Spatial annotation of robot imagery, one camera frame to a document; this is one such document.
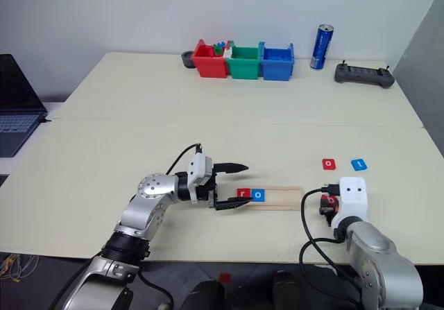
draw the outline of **robotic arm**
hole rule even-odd
[[[422,282],[415,266],[401,256],[394,242],[367,219],[367,190],[363,178],[344,177],[334,189],[338,201],[321,198],[334,237],[345,241],[350,265],[359,274],[365,309],[416,308],[422,302]]]
[[[196,148],[188,172],[175,175],[154,173],[146,176],[126,206],[108,242],[95,256],[71,292],[64,310],[126,310],[133,282],[141,262],[149,256],[149,242],[155,236],[170,205],[184,200],[193,204],[204,200],[216,210],[232,209],[251,198],[217,199],[217,173],[237,173],[248,169],[242,164],[213,164]]]

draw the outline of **plastic bin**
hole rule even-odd
[[[200,39],[191,60],[199,71],[200,76],[205,78],[226,78],[228,66],[223,54],[215,55],[212,45],[206,45]]]
[[[232,47],[231,58],[227,58],[234,79],[257,79],[259,77],[260,50],[257,48]]]
[[[294,66],[293,43],[287,49],[268,49],[260,42],[259,49],[264,80],[290,80]]]

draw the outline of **red bin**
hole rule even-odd
[[[226,78],[229,74],[228,65],[223,55],[215,55],[213,46],[206,45],[202,39],[196,45],[191,60],[202,77]]]

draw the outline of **blue can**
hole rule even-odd
[[[316,43],[314,44],[313,57],[311,57],[310,67],[312,69],[322,69],[325,64],[328,46],[333,36],[333,26],[321,24],[318,28]]]

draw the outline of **blue bin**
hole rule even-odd
[[[294,66],[293,43],[287,49],[268,49],[260,42],[259,49],[264,80],[290,80]]]

